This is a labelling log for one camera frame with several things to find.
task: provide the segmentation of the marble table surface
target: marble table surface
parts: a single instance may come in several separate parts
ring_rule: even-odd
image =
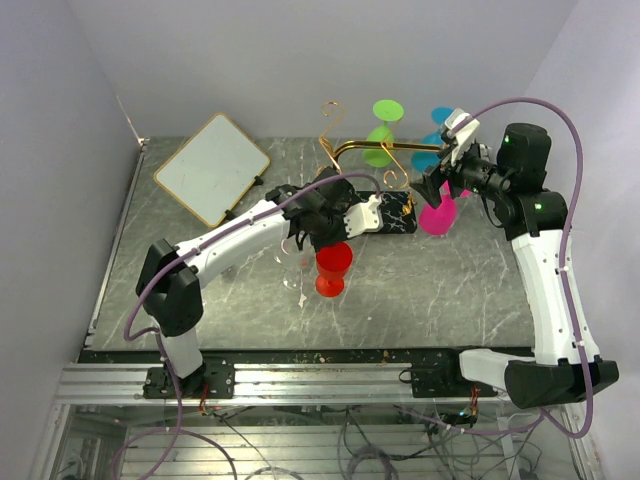
[[[149,140],[109,273],[92,348],[155,349],[150,336],[126,343],[122,332],[149,245],[175,244],[208,229],[153,181],[153,173],[187,139]],[[271,158],[265,184],[251,188],[235,213],[246,211],[274,186],[310,181],[328,159],[312,138],[256,142]],[[410,155],[398,159],[410,169]],[[369,167],[361,151],[341,157],[345,171]],[[356,179],[362,190],[371,187]],[[533,320],[515,257],[503,232],[492,227],[476,196],[457,199],[458,218],[444,237],[362,235],[350,240],[354,263],[345,291],[328,299],[315,290],[315,268],[291,271],[275,260],[276,248],[251,255],[203,291],[205,314],[198,337],[206,349],[410,348],[429,346],[530,346]],[[416,212],[424,202],[418,199]],[[141,312],[134,330],[150,324]]]

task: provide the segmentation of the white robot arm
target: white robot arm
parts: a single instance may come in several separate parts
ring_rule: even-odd
[[[333,175],[336,173],[327,169],[315,181]],[[196,333],[203,314],[200,290],[220,273],[249,255],[302,232],[309,234],[313,246],[320,249],[382,227],[382,199],[371,195],[367,202],[361,202],[346,180],[314,190],[313,195],[302,197],[279,214],[254,220],[296,191],[290,185],[277,187],[248,212],[203,236],[175,246],[161,240],[150,247],[136,286],[138,295],[167,263],[193,249],[200,250],[200,245],[214,236],[222,237],[170,272],[144,302],[145,310],[158,324],[163,346],[179,378],[202,373],[203,358]]]
[[[449,182],[453,196],[468,189],[487,199],[516,257],[535,328],[533,357],[516,357],[488,348],[468,349],[460,354],[460,370],[467,380],[491,385],[509,394],[520,408],[569,403],[584,399],[584,376],[560,278],[560,241],[567,206],[559,193],[543,188],[551,138],[536,125],[507,126],[497,164],[486,159],[486,147],[475,142],[478,121],[473,119],[458,132],[455,126],[468,114],[455,110],[442,134],[447,143],[442,161],[423,173],[422,182],[411,186],[434,208],[440,187]],[[593,377],[594,391],[618,379],[617,365],[600,359],[591,336],[575,282],[568,239],[564,272],[569,280],[578,325]]]

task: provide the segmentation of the gold metal stand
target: gold metal stand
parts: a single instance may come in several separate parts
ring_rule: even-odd
[[[333,159],[338,160],[347,150],[354,148],[377,148],[383,150],[380,142],[369,142],[367,140],[349,140],[344,142],[338,148],[333,151]],[[391,143],[387,142],[387,148],[389,150],[409,150],[412,152],[433,152],[438,153],[440,151],[440,145],[431,145],[423,143]]]

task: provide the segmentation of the pink cup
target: pink cup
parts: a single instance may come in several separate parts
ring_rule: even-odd
[[[447,195],[451,195],[451,190],[449,190],[449,182],[444,182],[442,188],[444,189],[444,193],[446,193]],[[471,192],[469,190],[463,190],[457,198],[467,198],[469,195],[471,195]]]
[[[453,225],[456,212],[456,202],[449,195],[442,195],[442,203],[438,208],[431,208],[429,204],[424,206],[418,217],[418,224],[429,235],[444,235]]]

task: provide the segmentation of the white bracket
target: white bracket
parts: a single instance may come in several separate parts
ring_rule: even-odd
[[[461,108],[456,108],[449,118],[447,118],[444,122],[445,129],[451,130],[460,122],[465,120],[469,114],[462,110]],[[454,139],[454,147],[451,151],[450,162],[451,166],[455,166],[456,162],[464,155],[464,153],[469,150],[469,147],[472,143],[476,141],[476,132],[478,127],[480,126],[480,122],[475,118],[471,120],[467,125],[464,126],[458,133],[455,134]]]
[[[351,207],[344,216],[344,227],[347,238],[357,237],[365,232],[377,232],[382,228],[380,204],[382,197],[374,195],[367,202],[358,203]]]

